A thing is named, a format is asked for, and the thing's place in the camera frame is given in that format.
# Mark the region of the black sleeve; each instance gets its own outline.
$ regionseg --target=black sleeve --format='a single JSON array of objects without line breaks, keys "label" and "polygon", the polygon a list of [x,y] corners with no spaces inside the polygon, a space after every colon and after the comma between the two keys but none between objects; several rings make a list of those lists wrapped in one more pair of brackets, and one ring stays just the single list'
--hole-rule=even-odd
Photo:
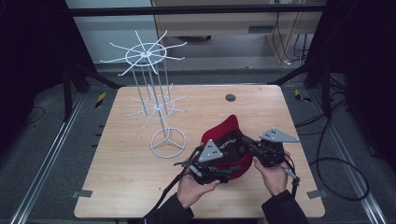
[{"label": "black sleeve", "polygon": [[270,198],[262,205],[262,211],[270,224],[309,223],[300,205],[288,190]]},{"label": "black sleeve", "polygon": [[185,209],[174,194],[160,208],[148,214],[138,224],[187,224],[193,217],[192,210]]}]

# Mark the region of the hand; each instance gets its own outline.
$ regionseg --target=hand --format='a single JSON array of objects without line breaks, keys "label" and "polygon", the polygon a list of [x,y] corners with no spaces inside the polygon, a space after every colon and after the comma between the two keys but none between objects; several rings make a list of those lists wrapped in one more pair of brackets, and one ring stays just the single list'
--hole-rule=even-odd
[{"label": "hand", "polygon": [[253,161],[254,167],[262,174],[264,185],[270,191],[271,195],[275,196],[286,190],[288,174],[286,174],[285,169],[289,167],[285,162],[282,162],[277,167],[263,167],[258,158],[253,157]]},{"label": "hand", "polygon": [[200,185],[194,180],[191,174],[183,175],[178,183],[177,198],[181,202],[181,205],[187,209],[198,202],[204,194],[213,191],[219,183],[219,180],[215,180],[210,184]]}]

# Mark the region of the gray metal bracket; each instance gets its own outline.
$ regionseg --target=gray metal bracket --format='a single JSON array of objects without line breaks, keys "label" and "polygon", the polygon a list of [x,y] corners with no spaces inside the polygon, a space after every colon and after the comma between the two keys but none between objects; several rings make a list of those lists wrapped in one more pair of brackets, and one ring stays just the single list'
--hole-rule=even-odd
[{"label": "gray metal bracket", "polygon": [[85,197],[85,198],[91,198],[92,195],[92,190],[86,190],[82,189],[81,191],[73,191],[72,194],[70,195],[70,198],[79,198],[79,197]]},{"label": "gray metal bracket", "polygon": [[209,139],[209,141],[207,141],[206,143],[204,150],[201,153],[201,156],[199,157],[198,162],[213,161],[222,157],[223,154],[221,153],[219,148],[216,147],[212,139]]},{"label": "gray metal bracket", "polygon": [[270,142],[286,142],[286,143],[298,143],[300,139],[298,137],[293,137],[287,133],[284,133],[277,128],[272,128],[271,130],[261,133],[260,138],[270,141]]},{"label": "gray metal bracket", "polygon": [[309,199],[314,199],[317,197],[326,198],[329,196],[329,193],[325,189],[323,190],[316,189],[316,190],[308,191],[306,195],[308,195]]}]

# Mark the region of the black curtain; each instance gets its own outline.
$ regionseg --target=black curtain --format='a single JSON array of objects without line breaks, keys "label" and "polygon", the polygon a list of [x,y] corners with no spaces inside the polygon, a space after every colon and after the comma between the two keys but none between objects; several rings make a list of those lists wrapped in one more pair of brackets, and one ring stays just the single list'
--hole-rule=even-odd
[{"label": "black curtain", "polygon": [[[325,45],[329,36],[332,42]],[[331,72],[346,75],[346,96],[361,129],[396,171],[395,40],[394,1],[357,0],[352,10],[323,13],[307,61],[325,52],[320,57],[328,58]],[[309,76],[317,74],[314,69]]]},{"label": "black curtain", "polygon": [[4,153],[32,111],[35,96],[62,83],[67,65],[78,62],[95,68],[74,19],[46,13],[67,9],[65,1],[4,0],[0,8],[0,153]]}]

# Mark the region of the black cable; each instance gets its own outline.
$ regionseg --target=black cable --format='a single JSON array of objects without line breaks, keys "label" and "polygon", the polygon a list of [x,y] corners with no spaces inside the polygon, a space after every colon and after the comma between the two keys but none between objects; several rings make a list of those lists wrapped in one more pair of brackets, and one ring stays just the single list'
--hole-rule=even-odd
[{"label": "black cable", "polygon": [[30,122],[23,123],[23,125],[29,125],[29,124],[36,123],[39,120],[41,120],[44,117],[44,115],[46,114],[46,110],[43,107],[41,107],[41,106],[34,106],[33,109],[41,109],[43,111],[43,113],[41,114],[41,116],[38,119],[35,119],[33,121],[30,121]]},{"label": "black cable", "polygon": [[337,91],[337,92],[334,92],[334,93],[332,93],[332,95],[330,95],[330,98],[333,98],[334,95],[337,95],[337,94],[343,94],[343,95],[345,96],[346,92],[345,92],[345,91]]},{"label": "black cable", "polygon": [[298,133],[300,136],[308,136],[308,135],[315,135],[315,134],[320,134],[321,132],[318,133]]},{"label": "black cable", "polygon": [[284,159],[284,162],[289,166],[289,168],[291,169],[291,172],[295,175],[295,176],[292,177],[293,181],[291,182],[291,184],[292,184],[291,195],[295,198],[296,193],[297,193],[297,187],[300,184],[300,177],[298,177],[297,174],[296,174],[294,161],[291,159],[291,157],[288,154],[285,153],[285,156],[287,156],[289,158],[289,160],[291,161],[291,164],[286,159]]},{"label": "black cable", "polygon": [[[202,149],[202,147],[196,147],[195,150],[191,153],[190,157],[185,161],[186,163],[191,163],[192,159],[195,156],[195,153]],[[180,174],[178,174],[177,176],[175,176],[175,178],[172,180],[172,182],[163,190],[163,194],[161,195],[160,199],[158,200],[158,202],[154,205],[154,207],[152,207],[152,209],[145,214],[140,220],[145,219],[146,216],[148,216],[151,212],[155,211],[163,202],[163,199],[166,197],[166,195],[168,194],[169,190],[172,189],[172,187],[181,179],[181,177],[183,177],[184,175],[189,175],[190,173],[185,174],[187,168],[189,168],[187,165],[184,166],[183,170],[180,172]]]},{"label": "black cable", "polygon": [[331,80],[330,80],[330,83],[329,83],[329,86],[330,86],[330,88],[332,89],[332,90],[334,90],[334,91],[345,91],[346,89],[342,89],[340,86],[338,86],[337,84],[335,84],[334,82],[332,82]]},{"label": "black cable", "polygon": [[[344,104],[345,102],[346,102],[346,100],[342,100],[342,101],[338,102],[336,105],[334,105],[334,106],[332,107],[332,112],[333,112],[334,110],[338,109],[338,108],[339,108],[342,104]],[[314,118],[315,118],[314,121],[318,120],[317,118],[319,118],[319,117],[324,117],[324,115],[315,116],[315,117],[314,117]],[[340,197],[340,198],[342,198],[342,199],[344,199],[344,200],[352,201],[352,202],[361,201],[361,200],[363,200],[364,198],[366,198],[367,195],[370,193],[370,185],[369,185],[369,182],[368,182],[366,176],[362,173],[362,171],[360,171],[356,166],[354,166],[353,164],[351,164],[351,163],[348,162],[348,161],[344,161],[344,160],[341,160],[341,159],[338,159],[338,158],[333,158],[333,157],[324,157],[324,158],[320,158],[320,157],[319,157],[321,144],[322,144],[322,142],[323,142],[323,137],[324,137],[324,134],[326,133],[326,130],[329,128],[331,121],[332,121],[331,119],[327,119],[326,124],[325,124],[325,126],[323,127],[323,130],[320,132],[320,138],[319,138],[319,142],[318,142],[318,148],[317,148],[316,159],[315,159],[314,161],[310,162],[309,165],[310,165],[310,166],[313,165],[313,164],[316,165],[317,172],[318,172],[318,178],[319,178],[320,182],[323,184],[323,186],[324,186],[328,191],[330,191],[331,193],[333,193],[335,196]],[[364,192],[364,194],[363,194],[362,196],[360,196],[360,197],[357,197],[357,198],[356,198],[356,197],[355,197],[355,198],[354,198],[354,197],[347,197],[347,196],[345,196],[345,195],[342,195],[342,194],[336,192],[336,191],[333,190],[332,188],[330,188],[329,185],[326,184],[326,182],[323,180],[323,177],[321,176],[321,172],[320,172],[320,169],[319,169],[319,162],[320,162],[320,161],[340,161],[340,162],[343,162],[343,163],[347,164],[348,166],[352,167],[352,168],[353,168],[355,171],[357,171],[357,172],[363,177],[363,179],[364,179],[364,182],[365,182],[365,185],[366,185],[366,191]]]},{"label": "black cable", "polygon": [[279,12],[276,13],[276,23],[275,23],[275,26],[274,26],[274,30],[272,32],[272,41],[273,41],[274,48],[276,50],[277,57],[281,61],[282,57],[280,56],[279,51],[277,50],[277,47],[276,47],[276,44],[275,44],[275,31],[277,30],[277,33],[278,33],[279,39],[280,39],[280,43],[282,45],[283,53],[285,54],[286,58],[289,59],[289,63],[291,63],[291,62],[297,61],[298,59],[291,59],[291,58],[289,58],[288,54],[286,53],[285,45],[283,43],[282,35],[281,35],[280,29],[279,29],[279,14],[280,14]]},{"label": "black cable", "polygon": [[368,194],[370,193],[370,184],[369,184],[369,181],[367,180],[367,178],[366,178],[366,176],[363,174],[363,172],[362,172],[361,170],[359,170],[356,166],[354,166],[352,163],[350,163],[350,162],[348,162],[348,161],[343,161],[343,160],[341,160],[341,159],[334,158],[334,157],[322,157],[322,158],[319,158],[319,159],[317,159],[317,160],[312,161],[311,163],[309,163],[309,165],[312,165],[312,164],[314,164],[314,163],[318,164],[320,161],[340,161],[341,163],[347,164],[348,166],[352,167],[356,172],[358,172],[359,175],[361,175],[361,177],[363,177],[364,183],[365,183],[365,185],[366,185],[366,191],[364,192],[364,194],[363,194],[362,196],[357,197],[357,198],[352,198],[352,197],[344,196],[344,195],[342,195],[342,194],[336,192],[335,190],[331,189],[331,188],[326,184],[326,182],[323,181],[323,179],[322,179],[322,177],[321,177],[320,170],[318,169],[318,165],[317,165],[317,172],[318,172],[319,179],[320,179],[321,183],[323,184],[323,186],[325,186],[326,189],[328,189],[331,193],[333,193],[334,195],[336,195],[336,196],[338,196],[338,197],[340,197],[340,198],[342,198],[342,199],[345,199],[345,200],[348,200],[348,201],[352,201],[352,202],[361,201],[361,200],[365,199],[365,198],[368,196]]},{"label": "black cable", "polygon": [[305,52],[308,51],[308,49],[306,49],[306,40],[308,38],[308,35],[304,35],[304,42],[303,42],[303,49],[297,49],[298,46],[298,41],[300,39],[300,35],[297,35],[296,40],[294,41],[294,57],[298,57],[299,59],[296,59],[294,61],[300,60],[300,64],[304,64],[305,63],[305,58],[306,58],[306,54]]},{"label": "black cable", "polygon": [[[332,107],[332,111],[336,111],[338,109],[338,107],[343,105],[345,102],[346,101],[343,100],[343,101],[340,101],[337,104],[335,104]],[[313,122],[315,122],[315,121],[317,121],[317,120],[319,120],[319,119],[321,119],[321,118],[323,118],[325,116],[326,116],[325,114],[316,115],[316,116],[314,116],[314,117],[312,117],[310,119],[306,119],[306,120],[304,120],[304,121],[302,121],[300,123],[295,124],[294,127],[300,128],[300,127],[306,126],[306,125],[311,124],[311,123],[313,123]]]}]

